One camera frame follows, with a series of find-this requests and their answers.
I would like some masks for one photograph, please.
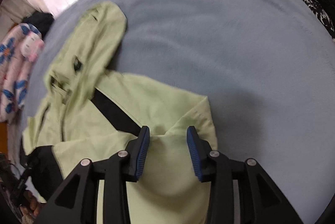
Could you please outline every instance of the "black cloth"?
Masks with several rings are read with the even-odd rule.
[[[63,176],[52,152],[52,146],[37,147],[27,156],[27,163],[37,159],[38,164],[33,167],[31,180],[40,193],[48,201],[58,186],[63,182]]]
[[[43,39],[49,31],[54,20],[55,19],[52,14],[36,11],[31,16],[24,17],[22,23],[32,24],[34,27],[36,27],[39,32],[41,32]]]

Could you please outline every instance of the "gray fleece blanket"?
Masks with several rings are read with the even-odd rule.
[[[21,131],[42,77],[78,18],[56,19],[31,74]],[[110,0],[128,19],[111,68],[207,95],[228,157],[257,159],[304,223],[335,192],[335,45],[302,0]]]

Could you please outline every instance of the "light green hoodie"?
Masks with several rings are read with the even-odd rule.
[[[94,89],[117,104],[140,127],[150,128],[144,172],[127,183],[132,224],[204,223],[209,183],[194,175],[186,130],[194,125],[202,139],[217,148],[208,98],[145,76],[106,70],[126,29],[119,7],[103,2],[89,9],[45,76],[48,94],[23,133],[26,154],[53,145],[65,178],[83,158],[109,158],[136,138],[117,131],[90,101]],[[74,70],[74,62],[81,68]],[[103,183],[99,186],[98,221],[102,223]]]

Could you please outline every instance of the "black and white fabric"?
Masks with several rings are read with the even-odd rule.
[[[334,24],[317,0],[303,0],[332,36],[335,42]]]

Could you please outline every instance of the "pink fabric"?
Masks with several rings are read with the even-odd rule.
[[[19,24],[0,45],[0,122],[9,123],[23,108],[33,62],[44,47],[41,33],[31,24]]]
[[[17,80],[17,77],[21,71],[21,67],[24,61],[24,57],[21,54],[21,48],[20,45],[22,44],[19,43],[18,47],[15,48],[14,50],[14,55],[11,57],[11,61],[10,61],[10,66],[8,68],[8,72],[6,74],[6,77],[4,79],[4,83],[3,83],[3,91],[9,91],[10,93],[12,93],[13,97],[15,94],[14,91],[14,83]],[[8,104],[10,104],[11,102],[14,101],[14,98],[12,98],[11,96],[6,95],[5,93],[1,93],[1,103],[0,103],[0,121],[11,121],[14,116],[15,116],[15,104],[13,104],[13,111],[10,113],[6,112],[6,108],[8,106]]]

